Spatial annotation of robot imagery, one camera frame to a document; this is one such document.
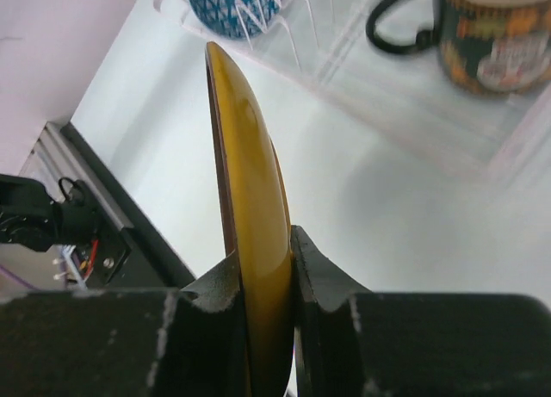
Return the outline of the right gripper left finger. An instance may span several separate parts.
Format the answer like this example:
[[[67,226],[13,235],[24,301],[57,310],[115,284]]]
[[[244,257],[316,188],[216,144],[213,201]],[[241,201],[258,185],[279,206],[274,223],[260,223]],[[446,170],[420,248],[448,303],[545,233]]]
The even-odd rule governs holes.
[[[245,396],[245,316],[229,256],[183,289],[1,299],[4,396]]]

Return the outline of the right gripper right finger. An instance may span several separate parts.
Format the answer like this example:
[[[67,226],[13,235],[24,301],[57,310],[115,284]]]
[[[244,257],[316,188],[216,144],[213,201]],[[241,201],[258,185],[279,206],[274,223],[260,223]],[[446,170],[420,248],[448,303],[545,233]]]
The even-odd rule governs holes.
[[[526,295],[375,293],[291,232],[301,396],[547,396],[550,312]]]

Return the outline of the yellow black saucer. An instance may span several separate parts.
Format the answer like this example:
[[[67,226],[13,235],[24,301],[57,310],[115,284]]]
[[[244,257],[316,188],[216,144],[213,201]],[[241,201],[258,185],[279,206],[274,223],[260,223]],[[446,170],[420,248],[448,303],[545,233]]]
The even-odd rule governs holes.
[[[226,254],[244,294],[251,396],[283,396],[293,358],[291,225],[279,161],[244,73],[206,46],[207,88]]]

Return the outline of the clear wire dish rack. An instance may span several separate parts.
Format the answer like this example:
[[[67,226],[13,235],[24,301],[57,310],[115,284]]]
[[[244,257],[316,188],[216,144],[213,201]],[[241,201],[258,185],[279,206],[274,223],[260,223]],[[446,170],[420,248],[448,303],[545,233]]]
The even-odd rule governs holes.
[[[289,79],[446,171],[503,177],[550,147],[550,89],[477,97],[457,89],[435,52],[391,58],[364,33],[377,0],[274,0],[273,18],[236,0],[236,40],[200,21],[192,0],[153,0],[188,33]]]

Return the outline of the blue patterned bowl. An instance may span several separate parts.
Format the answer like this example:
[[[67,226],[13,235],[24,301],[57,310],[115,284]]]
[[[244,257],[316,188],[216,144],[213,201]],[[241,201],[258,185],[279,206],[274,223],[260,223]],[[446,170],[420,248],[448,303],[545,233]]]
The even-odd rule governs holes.
[[[197,19],[232,40],[260,35],[278,14],[282,0],[189,0]]]

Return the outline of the red black mug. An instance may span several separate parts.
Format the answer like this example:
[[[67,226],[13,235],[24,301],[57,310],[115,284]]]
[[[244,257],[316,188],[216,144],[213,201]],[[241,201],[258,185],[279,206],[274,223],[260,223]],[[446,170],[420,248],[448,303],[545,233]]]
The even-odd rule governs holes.
[[[409,44],[380,35],[378,21],[404,0],[380,0],[365,33],[372,46],[398,56],[432,47],[451,81],[475,95],[530,90],[550,79],[550,0],[432,0],[433,24]]]

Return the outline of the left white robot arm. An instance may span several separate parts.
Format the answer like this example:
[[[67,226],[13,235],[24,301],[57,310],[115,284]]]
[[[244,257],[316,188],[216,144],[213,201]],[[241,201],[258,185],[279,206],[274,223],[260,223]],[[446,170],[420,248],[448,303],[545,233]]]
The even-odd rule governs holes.
[[[64,200],[55,201],[43,183],[1,175],[1,242],[46,252],[54,245],[87,245],[102,223],[102,210],[82,180],[58,180]]]

